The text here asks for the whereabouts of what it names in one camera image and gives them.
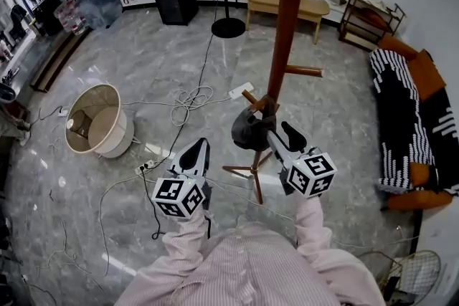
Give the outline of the person's left forearm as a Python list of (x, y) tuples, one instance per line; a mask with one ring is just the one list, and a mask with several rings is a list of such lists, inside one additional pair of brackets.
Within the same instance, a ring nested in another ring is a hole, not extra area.
[(163, 243), (170, 260), (187, 263), (196, 267), (202, 262), (200, 249), (203, 241), (208, 239), (208, 211), (202, 205), (189, 219), (177, 219), (176, 231), (163, 236)]

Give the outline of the black white striped blanket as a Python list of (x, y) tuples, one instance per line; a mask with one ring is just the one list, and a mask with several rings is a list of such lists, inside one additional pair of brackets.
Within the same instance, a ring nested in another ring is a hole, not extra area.
[[(444, 89), (420, 101), (406, 59), (388, 49), (369, 55), (379, 118), (382, 176), (390, 193), (430, 189), (459, 193), (459, 131)], [(430, 165), (430, 178), (414, 187), (410, 162)]]

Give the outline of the orange sofa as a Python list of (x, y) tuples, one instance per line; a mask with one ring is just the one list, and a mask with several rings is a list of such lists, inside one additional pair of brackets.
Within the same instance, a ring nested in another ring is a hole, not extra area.
[[(379, 41), (377, 49), (392, 50), (397, 54), (402, 55), (406, 59), (407, 63), (413, 60), (419, 53), (409, 45), (392, 36), (384, 36)], [(396, 211), (433, 209), (448, 205), (452, 202), (454, 196), (459, 196), (459, 193), (448, 193), (447, 191), (435, 192), (430, 189), (410, 191), (401, 194), (387, 193), (389, 194), (389, 198), (387, 199), (385, 207), (386, 209)]]

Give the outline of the dark low bench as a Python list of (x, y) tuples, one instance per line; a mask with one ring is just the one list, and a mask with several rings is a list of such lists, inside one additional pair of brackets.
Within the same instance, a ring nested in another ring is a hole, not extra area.
[(91, 31), (89, 28), (78, 35), (66, 31), (56, 34), (44, 53), (44, 61), (33, 76), (30, 87), (35, 92), (49, 92), (61, 70)]

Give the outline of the person's right forearm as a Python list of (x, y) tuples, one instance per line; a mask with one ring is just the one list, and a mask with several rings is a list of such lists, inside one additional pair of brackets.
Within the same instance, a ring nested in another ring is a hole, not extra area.
[(332, 232), (323, 224), (323, 210), (319, 197), (307, 199), (296, 191), (294, 225), (297, 236), (297, 250), (314, 262), (322, 252), (330, 248)]

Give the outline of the wrapped pack of bottles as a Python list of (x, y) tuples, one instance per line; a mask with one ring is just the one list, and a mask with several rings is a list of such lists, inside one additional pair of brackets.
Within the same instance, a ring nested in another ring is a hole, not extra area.
[(60, 21), (66, 32), (80, 35), (87, 29), (84, 19), (77, 13), (75, 0), (62, 2), (54, 10), (54, 16)]

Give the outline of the white power strip with plugs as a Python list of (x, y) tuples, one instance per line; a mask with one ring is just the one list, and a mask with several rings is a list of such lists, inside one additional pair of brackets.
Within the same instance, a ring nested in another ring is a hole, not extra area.
[(144, 173), (147, 173), (151, 171), (152, 169), (154, 169), (156, 165), (157, 165), (156, 161), (153, 161), (153, 160), (146, 161), (145, 163), (142, 163), (140, 166), (135, 168), (135, 173), (138, 176), (142, 176)]

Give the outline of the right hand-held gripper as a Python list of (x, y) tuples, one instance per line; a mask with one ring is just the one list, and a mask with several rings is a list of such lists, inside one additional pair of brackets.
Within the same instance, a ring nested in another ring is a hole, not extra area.
[[(271, 130), (267, 133), (267, 140), (282, 165), (279, 178), (285, 195), (297, 192), (309, 199), (327, 192), (337, 173), (330, 155), (316, 147), (304, 153), (308, 144), (305, 136), (286, 121), (281, 123), (281, 128), (288, 137), (288, 149)], [(291, 156), (290, 152), (300, 153)]]

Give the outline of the person's pink striped shirt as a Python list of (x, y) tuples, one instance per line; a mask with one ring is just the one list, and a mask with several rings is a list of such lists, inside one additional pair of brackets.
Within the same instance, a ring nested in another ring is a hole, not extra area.
[(254, 223), (203, 241), (196, 267), (168, 253), (137, 272), (115, 306), (385, 306), (356, 257), (329, 248), (309, 262)]

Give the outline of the small orange cushion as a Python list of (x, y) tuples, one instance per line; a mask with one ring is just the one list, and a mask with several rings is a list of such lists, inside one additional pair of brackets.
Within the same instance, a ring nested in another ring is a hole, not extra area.
[(410, 162), (410, 180), (414, 187), (424, 186), (430, 178), (430, 165)]

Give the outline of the beige round basket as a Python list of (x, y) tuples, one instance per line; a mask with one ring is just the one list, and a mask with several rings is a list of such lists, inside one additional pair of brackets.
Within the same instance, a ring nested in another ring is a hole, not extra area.
[(133, 119), (126, 115), (118, 90), (99, 84), (84, 91), (70, 108), (65, 141), (78, 154), (117, 158), (133, 142), (134, 131)]

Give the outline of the grey marbled box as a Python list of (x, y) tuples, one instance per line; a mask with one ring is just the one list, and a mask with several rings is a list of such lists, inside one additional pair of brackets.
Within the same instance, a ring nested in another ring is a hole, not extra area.
[(120, 0), (75, 0), (77, 13), (93, 30), (110, 27), (122, 14)]

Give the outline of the metal frame shelf rack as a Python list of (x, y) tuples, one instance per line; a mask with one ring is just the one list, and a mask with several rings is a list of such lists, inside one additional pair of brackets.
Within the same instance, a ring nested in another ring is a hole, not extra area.
[(373, 50), (384, 36), (394, 36), (407, 17), (398, 4), (382, 0), (348, 0), (339, 24), (339, 40)]

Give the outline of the brown wooden coat rack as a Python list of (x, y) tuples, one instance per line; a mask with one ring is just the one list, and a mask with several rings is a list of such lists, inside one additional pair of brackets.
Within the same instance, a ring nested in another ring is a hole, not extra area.
[(250, 103), (248, 110), (252, 114), (261, 112), (266, 115), (268, 113), (267, 106), (270, 102), (273, 103), (273, 111), (277, 111), (277, 101), (282, 87), (283, 78), (286, 73), (310, 75), (314, 77), (321, 76), (321, 70), (319, 68), (299, 67), (288, 64), (300, 4), (301, 0), (279, 1), (275, 46), (270, 68), (267, 94), (258, 100), (247, 90), (242, 92), (242, 95)]

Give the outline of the plain white power strip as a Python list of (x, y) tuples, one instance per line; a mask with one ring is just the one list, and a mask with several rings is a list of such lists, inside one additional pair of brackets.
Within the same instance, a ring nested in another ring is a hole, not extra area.
[(230, 96), (233, 100), (236, 100), (237, 98), (243, 96), (242, 93), (243, 93), (244, 91), (252, 92), (253, 90), (254, 90), (253, 85), (252, 85), (250, 82), (246, 82), (246, 83), (244, 83), (243, 85), (240, 85), (239, 87), (236, 87), (235, 89), (230, 90), (230, 91), (229, 91), (229, 96)]

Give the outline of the dark grey cap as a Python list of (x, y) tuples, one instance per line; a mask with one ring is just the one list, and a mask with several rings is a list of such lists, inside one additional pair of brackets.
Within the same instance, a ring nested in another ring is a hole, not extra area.
[(231, 135), (239, 148), (262, 152), (269, 148), (269, 131), (276, 131), (275, 105), (266, 105), (261, 119), (249, 107), (244, 109), (234, 121)]

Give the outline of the large orange cushion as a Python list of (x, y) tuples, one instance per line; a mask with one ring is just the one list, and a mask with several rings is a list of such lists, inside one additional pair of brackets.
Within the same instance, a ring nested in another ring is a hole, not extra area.
[(423, 49), (407, 65), (421, 102), (445, 88), (446, 83), (427, 50)]

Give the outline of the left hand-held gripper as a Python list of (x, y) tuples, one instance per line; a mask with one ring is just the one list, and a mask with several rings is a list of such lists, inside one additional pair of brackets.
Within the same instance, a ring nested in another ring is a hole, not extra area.
[(209, 154), (208, 140), (199, 138), (180, 150), (171, 162), (171, 171), (193, 175), (171, 174), (157, 179), (151, 200), (165, 216), (190, 219), (198, 208), (209, 209), (212, 188), (204, 177)]

